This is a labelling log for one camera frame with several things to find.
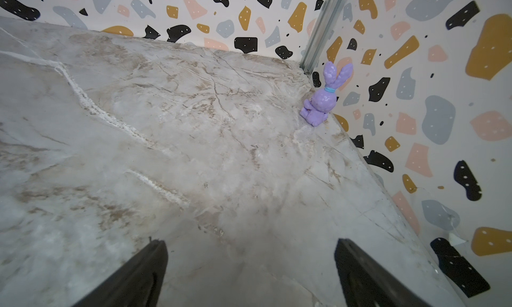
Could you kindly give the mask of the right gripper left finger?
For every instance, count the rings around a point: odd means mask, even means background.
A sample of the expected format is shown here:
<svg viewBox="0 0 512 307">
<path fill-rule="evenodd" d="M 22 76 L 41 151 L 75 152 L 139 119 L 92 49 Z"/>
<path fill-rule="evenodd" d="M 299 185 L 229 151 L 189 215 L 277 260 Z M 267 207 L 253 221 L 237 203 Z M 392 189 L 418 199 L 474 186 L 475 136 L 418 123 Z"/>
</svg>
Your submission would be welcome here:
<svg viewBox="0 0 512 307">
<path fill-rule="evenodd" d="M 165 242 L 152 240 L 74 306 L 156 306 L 167 263 Z"/>
</svg>

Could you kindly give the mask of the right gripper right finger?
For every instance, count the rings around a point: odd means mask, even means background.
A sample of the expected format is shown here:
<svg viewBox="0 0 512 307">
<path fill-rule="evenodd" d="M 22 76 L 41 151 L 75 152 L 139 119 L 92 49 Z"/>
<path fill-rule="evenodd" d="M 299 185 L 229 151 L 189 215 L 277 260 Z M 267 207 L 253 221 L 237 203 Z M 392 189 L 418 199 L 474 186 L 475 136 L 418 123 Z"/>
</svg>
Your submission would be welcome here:
<svg viewBox="0 0 512 307">
<path fill-rule="evenodd" d="M 346 305 L 428 306 L 349 239 L 339 239 L 334 259 Z"/>
</svg>

